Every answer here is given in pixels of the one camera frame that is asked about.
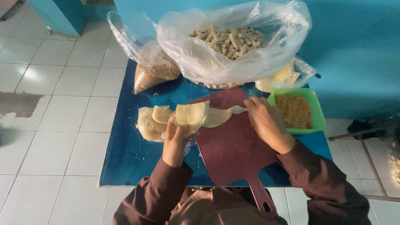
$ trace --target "blue table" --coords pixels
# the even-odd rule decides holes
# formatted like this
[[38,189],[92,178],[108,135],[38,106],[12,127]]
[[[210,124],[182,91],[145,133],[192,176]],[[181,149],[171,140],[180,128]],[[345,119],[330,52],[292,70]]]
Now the blue table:
[[[151,174],[160,159],[163,143],[144,140],[135,128],[139,108],[170,105],[170,108],[175,110],[177,104],[185,104],[190,100],[219,91],[196,85],[180,76],[176,80],[157,85],[142,93],[132,94],[135,70],[136,62],[129,60],[108,140],[99,186],[135,186],[142,177]],[[253,82],[244,84],[240,88],[248,97],[268,97],[269,95],[257,90]],[[322,131],[296,136],[296,138],[314,153],[332,159]],[[215,186],[208,175],[197,146],[192,147],[184,161],[194,170],[188,186]],[[266,187],[291,186],[289,175],[277,163],[263,168],[259,176]],[[248,185],[244,180],[237,180],[229,186]]]

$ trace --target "stained floor patch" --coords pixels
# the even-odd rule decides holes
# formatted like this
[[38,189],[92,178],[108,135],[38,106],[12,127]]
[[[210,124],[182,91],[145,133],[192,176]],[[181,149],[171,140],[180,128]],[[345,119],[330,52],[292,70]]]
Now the stained floor patch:
[[32,116],[42,94],[0,92],[0,115],[15,113],[15,117]]

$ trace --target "person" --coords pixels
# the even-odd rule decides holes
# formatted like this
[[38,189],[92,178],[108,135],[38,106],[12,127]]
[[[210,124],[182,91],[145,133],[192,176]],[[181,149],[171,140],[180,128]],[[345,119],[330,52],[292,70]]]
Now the person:
[[[331,160],[312,153],[286,131],[276,107],[265,98],[251,97],[244,103],[252,126],[277,152],[291,184],[310,198],[308,224],[371,224],[367,199]],[[249,198],[249,188],[187,188],[193,171],[183,162],[185,128],[168,123],[162,157],[121,202],[113,224],[287,224],[279,216],[265,220]]]

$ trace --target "breadcrumbs in tray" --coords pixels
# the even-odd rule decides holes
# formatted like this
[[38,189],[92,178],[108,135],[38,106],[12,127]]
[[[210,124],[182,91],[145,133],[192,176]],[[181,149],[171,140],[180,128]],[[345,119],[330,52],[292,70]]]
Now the breadcrumbs in tray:
[[283,113],[286,128],[312,129],[309,102],[296,95],[274,95],[275,105]]

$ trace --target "green container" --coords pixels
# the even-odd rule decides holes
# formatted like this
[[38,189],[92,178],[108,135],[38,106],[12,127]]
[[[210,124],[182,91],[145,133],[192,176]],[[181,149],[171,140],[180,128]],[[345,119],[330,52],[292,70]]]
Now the green container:
[[293,135],[310,134],[316,131],[323,131],[326,128],[326,121],[317,94],[309,88],[293,88],[293,89],[274,89],[267,98],[272,106],[275,105],[275,95],[297,95],[305,98],[310,103],[312,111],[311,124],[313,129],[292,129],[287,128],[287,131]]

